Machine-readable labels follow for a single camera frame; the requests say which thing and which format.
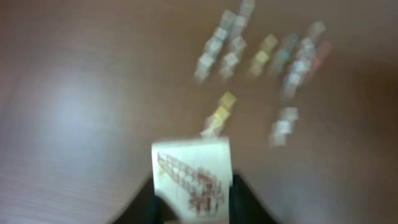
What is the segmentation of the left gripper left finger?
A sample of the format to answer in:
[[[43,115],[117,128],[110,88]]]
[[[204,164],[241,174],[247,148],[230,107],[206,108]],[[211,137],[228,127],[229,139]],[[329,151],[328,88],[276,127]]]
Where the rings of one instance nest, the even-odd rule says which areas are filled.
[[[149,177],[128,206],[111,221],[112,224],[161,224],[161,202],[154,193]]]

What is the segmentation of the red drawing wooden block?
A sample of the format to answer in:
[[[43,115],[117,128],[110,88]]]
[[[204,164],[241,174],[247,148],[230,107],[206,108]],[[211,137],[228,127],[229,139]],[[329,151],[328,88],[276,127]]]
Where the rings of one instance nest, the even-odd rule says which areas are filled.
[[[233,168],[229,139],[184,139],[152,144],[154,191],[185,223],[229,218]]]

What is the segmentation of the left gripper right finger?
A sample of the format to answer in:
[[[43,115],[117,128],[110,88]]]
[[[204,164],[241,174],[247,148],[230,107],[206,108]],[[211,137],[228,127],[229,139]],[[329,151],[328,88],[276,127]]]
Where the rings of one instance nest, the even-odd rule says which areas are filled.
[[[279,224],[238,174],[229,188],[229,224]]]

